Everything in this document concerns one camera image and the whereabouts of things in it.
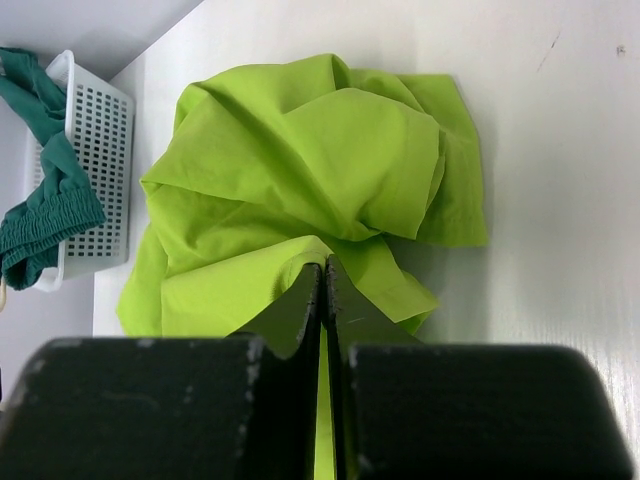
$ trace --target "white wall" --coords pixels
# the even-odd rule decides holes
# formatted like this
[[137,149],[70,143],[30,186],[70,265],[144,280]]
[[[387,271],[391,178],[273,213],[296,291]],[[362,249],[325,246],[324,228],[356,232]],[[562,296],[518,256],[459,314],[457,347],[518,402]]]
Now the white wall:
[[[0,100],[0,216],[23,198],[23,155],[27,129]],[[66,335],[91,335],[93,277],[67,283],[55,294],[9,290],[0,313],[0,368],[4,395],[22,365],[43,342]]]
[[2,2],[0,44],[77,62],[111,78],[202,0],[26,0]]

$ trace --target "green fabric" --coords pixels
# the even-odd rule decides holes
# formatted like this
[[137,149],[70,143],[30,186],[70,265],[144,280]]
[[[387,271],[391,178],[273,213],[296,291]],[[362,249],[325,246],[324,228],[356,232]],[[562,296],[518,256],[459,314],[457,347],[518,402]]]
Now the green fabric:
[[[349,69],[334,55],[190,85],[141,183],[151,223],[118,307],[129,335],[228,335],[331,252],[413,332],[437,302],[381,234],[487,241],[478,140],[453,80]],[[333,478],[325,369],[321,480]]]
[[5,215],[0,226],[0,273],[22,290],[42,270],[58,262],[58,244],[105,222],[102,205],[64,134],[65,93],[38,65],[37,57],[0,48],[0,96],[28,125],[44,147],[45,179],[25,202]]

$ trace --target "scratch mark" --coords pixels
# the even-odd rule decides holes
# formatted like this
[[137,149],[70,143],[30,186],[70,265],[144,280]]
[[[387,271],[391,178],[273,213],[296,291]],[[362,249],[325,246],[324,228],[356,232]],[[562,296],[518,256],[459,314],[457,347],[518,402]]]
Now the scratch mark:
[[107,400],[113,400],[116,402],[131,400],[134,402],[143,402],[153,408],[155,411],[160,410],[160,404],[151,398],[149,395],[143,395],[141,393],[113,393],[104,391],[102,396]]
[[544,62],[547,61],[547,58],[549,57],[549,54],[551,53],[551,50],[553,50],[553,47],[556,46],[556,43],[558,42],[558,39],[560,38],[560,34],[561,33],[562,33],[562,30],[559,30],[558,34],[556,35],[556,38],[554,38],[553,42],[551,43],[551,47],[549,47],[549,50],[547,51],[547,53],[545,54],[544,58],[540,62],[540,65],[538,65],[538,69],[536,70],[536,73],[540,71],[540,69],[542,68],[542,65],[544,65]]

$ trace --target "white table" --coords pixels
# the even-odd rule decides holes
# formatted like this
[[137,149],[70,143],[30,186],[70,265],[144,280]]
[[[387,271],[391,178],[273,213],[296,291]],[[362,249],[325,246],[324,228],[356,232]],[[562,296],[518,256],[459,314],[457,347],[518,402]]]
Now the white table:
[[[114,80],[137,100],[137,180],[192,81],[335,52],[352,66],[455,75],[484,155],[492,244],[396,242],[442,300],[428,340],[572,345],[596,365],[640,453],[640,2],[205,0]],[[121,334],[126,265],[96,275],[94,333]]]

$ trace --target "perforated basket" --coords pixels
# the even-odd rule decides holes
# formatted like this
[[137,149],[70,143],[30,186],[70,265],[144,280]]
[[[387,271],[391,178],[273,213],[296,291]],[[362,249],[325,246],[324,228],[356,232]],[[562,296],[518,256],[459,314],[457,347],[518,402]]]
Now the perforated basket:
[[[35,285],[40,290],[54,291],[65,279],[114,267],[127,259],[134,104],[127,95],[76,65],[69,50],[56,57],[47,74],[66,88],[65,134],[107,217],[104,225],[60,244],[57,268],[46,269]],[[29,132],[27,194],[43,179],[41,151]]]

